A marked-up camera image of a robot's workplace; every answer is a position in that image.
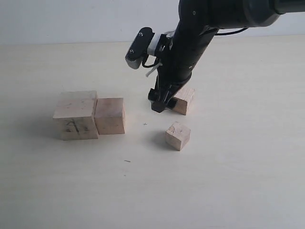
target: white wall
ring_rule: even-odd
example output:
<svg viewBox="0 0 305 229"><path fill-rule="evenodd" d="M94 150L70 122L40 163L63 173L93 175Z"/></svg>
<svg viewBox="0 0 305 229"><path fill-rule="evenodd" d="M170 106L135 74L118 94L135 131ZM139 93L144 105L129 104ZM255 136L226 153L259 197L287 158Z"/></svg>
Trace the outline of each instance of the white wall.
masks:
<svg viewBox="0 0 305 229"><path fill-rule="evenodd" d="M179 0L0 0L0 44L131 41L149 26L174 29ZM305 34L305 14L241 36Z"/></svg>

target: robotic arm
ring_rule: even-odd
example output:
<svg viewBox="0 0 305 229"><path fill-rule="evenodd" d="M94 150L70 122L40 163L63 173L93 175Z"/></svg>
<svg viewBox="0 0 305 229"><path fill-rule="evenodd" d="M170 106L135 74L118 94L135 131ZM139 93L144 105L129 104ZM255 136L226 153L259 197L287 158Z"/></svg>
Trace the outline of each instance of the robotic arm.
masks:
<svg viewBox="0 0 305 229"><path fill-rule="evenodd" d="M219 30L266 27L281 14L305 11L305 0L180 0L180 21L174 34L142 28L126 54L133 69L142 63L158 76L148 99L161 113L176 105L174 95L190 80L192 71ZM156 59L147 66L149 55Z"/></svg>

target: wooden block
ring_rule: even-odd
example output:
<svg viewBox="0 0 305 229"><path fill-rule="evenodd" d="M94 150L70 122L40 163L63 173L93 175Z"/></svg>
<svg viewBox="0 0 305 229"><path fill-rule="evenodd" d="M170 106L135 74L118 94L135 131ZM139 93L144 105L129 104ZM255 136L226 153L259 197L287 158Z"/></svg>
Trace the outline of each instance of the wooden block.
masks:
<svg viewBox="0 0 305 229"><path fill-rule="evenodd" d="M193 101L194 95L195 95L195 89L191 89L191 88L180 89L180 91L178 91L178 93L174 96L174 98L177 99L178 102L175 108L173 109L173 111L186 115Z"/></svg>
<svg viewBox="0 0 305 229"><path fill-rule="evenodd" d="M165 141L181 151L190 140L191 130L179 122L175 122L165 133Z"/></svg>
<svg viewBox="0 0 305 229"><path fill-rule="evenodd" d="M100 135L125 134L123 98L98 99L94 119Z"/></svg>
<svg viewBox="0 0 305 229"><path fill-rule="evenodd" d="M53 120L62 140L98 138L94 121L96 102L96 91L61 93Z"/></svg>

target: small wooden cube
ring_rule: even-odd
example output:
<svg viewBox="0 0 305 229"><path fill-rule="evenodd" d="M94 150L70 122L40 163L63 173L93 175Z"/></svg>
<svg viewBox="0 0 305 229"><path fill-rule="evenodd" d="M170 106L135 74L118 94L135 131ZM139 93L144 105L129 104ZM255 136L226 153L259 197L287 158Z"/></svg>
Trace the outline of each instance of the small wooden cube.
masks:
<svg viewBox="0 0 305 229"><path fill-rule="evenodd" d="M123 98L98 99L94 119L100 135L125 134Z"/></svg>
<svg viewBox="0 0 305 229"><path fill-rule="evenodd" d="M192 88L180 89L180 91L178 91L177 94L174 96L174 98L177 99L178 101L173 111L186 115L193 101L194 95L195 95L195 89Z"/></svg>
<svg viewBox="0 0 305 229"><path fill-rule="evenodd" d="M175 122L165 133L165 141L178 151L190 140L191 130L179 122Z"/></svg>
<svg viewBox="0 0 305 229"><path fill-rule="evenodd" d="M96 91L61 93L53 120L62 140L98 138L94 122L96 102Z"/></svg>

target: white table surface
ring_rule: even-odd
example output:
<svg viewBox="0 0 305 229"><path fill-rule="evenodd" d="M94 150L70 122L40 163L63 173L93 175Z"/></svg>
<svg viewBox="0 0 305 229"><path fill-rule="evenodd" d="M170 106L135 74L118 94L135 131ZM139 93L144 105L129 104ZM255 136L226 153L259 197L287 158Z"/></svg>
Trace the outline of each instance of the white table surface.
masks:
<svg viewBox="0 0 305 229"><path fill-rule="evenodd" d="M0 46L0 229L305 228L305 36L215 39L188 116L150 110L128 47ZM127 133L59 140L58 96L80 90L124 97Z"/></svg>

